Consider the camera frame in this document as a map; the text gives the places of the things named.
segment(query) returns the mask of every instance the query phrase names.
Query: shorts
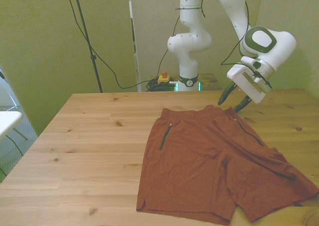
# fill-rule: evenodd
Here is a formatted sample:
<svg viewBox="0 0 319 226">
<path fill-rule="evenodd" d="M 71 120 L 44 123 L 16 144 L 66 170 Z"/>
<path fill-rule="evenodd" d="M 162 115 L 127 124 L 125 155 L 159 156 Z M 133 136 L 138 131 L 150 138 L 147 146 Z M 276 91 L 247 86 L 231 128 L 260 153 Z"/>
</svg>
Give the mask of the shorts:
<svg viewBox="0 0 319 226">
<path fill-rule="evenodd" d="M 145 149 L 137 211 L 228 225 L 308 200 L 319 189 L 234 109 L 163 109 Z"/>
</svg>

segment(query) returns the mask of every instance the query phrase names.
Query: white chair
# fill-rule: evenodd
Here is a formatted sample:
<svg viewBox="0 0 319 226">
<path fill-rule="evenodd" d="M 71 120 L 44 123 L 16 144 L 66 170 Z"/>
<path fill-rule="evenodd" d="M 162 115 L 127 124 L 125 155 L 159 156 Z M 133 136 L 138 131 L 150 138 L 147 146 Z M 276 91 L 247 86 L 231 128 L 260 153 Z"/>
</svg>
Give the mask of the white chair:
<svg viewBox="0 0 319 226">
<path fill-rule="evenodd" d="M 23 156 L 23 153 L 19 149 L 18 145 L 16 145 L 13 139 L 11 139 L 7 135 L 11 130 L 15 130 L 25 140 L 28 140 L 27 137 L 25 137 L 20 131 L 15 128 L 22 119 L 23 115 L 18 111 L 0 111 L 0 140 L 2 140 L 4 137 L 8 137 Z M 0 171 L 6 176 L 6 173 L 1 168 Z"/>
</svg>

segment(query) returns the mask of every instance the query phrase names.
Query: shorts pocket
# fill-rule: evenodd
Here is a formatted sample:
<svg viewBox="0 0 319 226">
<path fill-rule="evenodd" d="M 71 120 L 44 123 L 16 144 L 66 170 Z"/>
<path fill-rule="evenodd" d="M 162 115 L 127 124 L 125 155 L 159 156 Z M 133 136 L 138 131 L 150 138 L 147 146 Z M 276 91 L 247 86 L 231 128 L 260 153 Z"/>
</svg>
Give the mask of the shorts pocket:
<svg viewBox="0 0 319 226">
<path fill-rule="evenodd" d="M 163 136 L 163 139 L 162 139 L 162 141 L 161 141 L 161 145 L 160 145 L 159 150 L 162 150 L 162 149 L 163 149 L 164 144 L 165 144 L 166 137 L 167 137 L 167 135 L 168 135 L 168 133 L 169 133 L 171 127 L 172 127 L 172 124 L 169 124 L 169 126 L 168 126 L 168 128 L 167 128 L 167 130 L 166 130 L 166 132 L 165 132 L 165 134 L 164 134 L 164 136 Z"/>
</svg>

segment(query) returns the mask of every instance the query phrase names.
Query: zipper pocket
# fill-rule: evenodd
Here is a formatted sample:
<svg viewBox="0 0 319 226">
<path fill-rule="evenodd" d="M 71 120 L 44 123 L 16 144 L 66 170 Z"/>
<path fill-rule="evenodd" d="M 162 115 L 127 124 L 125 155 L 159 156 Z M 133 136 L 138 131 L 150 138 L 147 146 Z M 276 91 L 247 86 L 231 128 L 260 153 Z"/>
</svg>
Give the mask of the zipper pocket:
<svg viewBox="0 0 319 226">
<path fill-rule="evenodd" d="M 263 143 L 261 143 L 260 140 L 259 140 L 256 136 L 254 136 L 254 135 L 250 134 L 249 132 L 247 132 L 247 131 L 244 129 L 244 127 L 239 123 L 238 120 L 236 120 L 236 119 L 234 119 L 234 120 L 240 125 L 240 128 L 242 128 L 242 130 L 243 130 L 245 133 L 247 133 L 248 135 L 252 136 L 261 146 L 264 146 Z"/>
<path fill-rule="evenodd" d="M 161 141 L 161 145 L 160 145 L 160 149 L 159 149 L 159 150 L 162 150 L 162 149 L 163 149 L 166 136 L 168 135 L 170 129 L 171 129 L 171 124 L 169 124 L 168 129 L 166 130 L 166 132 L 165 132 L 165 134 L 164 134 L 164 137 L 163 137 L 163 140 Z"/>
</svg>

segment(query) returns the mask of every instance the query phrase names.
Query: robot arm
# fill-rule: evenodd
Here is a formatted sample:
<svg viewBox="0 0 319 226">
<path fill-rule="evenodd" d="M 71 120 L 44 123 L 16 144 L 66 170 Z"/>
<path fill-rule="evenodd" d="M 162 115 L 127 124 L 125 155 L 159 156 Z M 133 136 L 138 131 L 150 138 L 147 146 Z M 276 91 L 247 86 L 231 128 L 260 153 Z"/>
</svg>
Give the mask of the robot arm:
<svg viewBox="0 0 319 226">
<path fill-rule="evenodd" d="M 218 104 L 222 104 L 232 90 L 240 87 L 247 96 L 239 111 L 251 100 L 259 103 L 271 90 L 269 77 L 284 63 L 296 48 L 295 38 L 288 32 L 273 31 L 261 26 L 251 27 L 245 11 L 245 0 L 219 0 L 231 20 L 240 40 L 243 57 L 227 73 L 231 84 L 225 89 Z M 201 0 L 180 0 L 180 20 L 190 28 L 190 33 L 170 37 L 168 49 L 175 53 L 180 67 L 180 90 L 196 90 L 197 62 L 190 52 L 209 48 L 211 39 L 201 24 Z"/>
<path fill-rule="evenodd" d="M 167 42 L 170 52 L 178 58 L 180 91 L 198 90 L 198 63 L 190 53 L 206 50 L 211 44 L 210 34 L 201 23 L 202 17 L 201 0 L 180 0 L 180 21 L 190 32 L 171 36 Z"/>
<path fill-rule="evenodd" d="M 288 32 L 272 31 L 261 26 L 251 28 L 245 14 L 245 0 L 219 0 L 230 18 L 243 55 L 227 73 L 232 83 L 225 89 L 218 104 L 240 87 L 247 97 L 235 108 L 240 110 L 251 100 L 259 103 L 271 90 L 268 79 L 296 48 L 295 38 Z"/>
</svg>

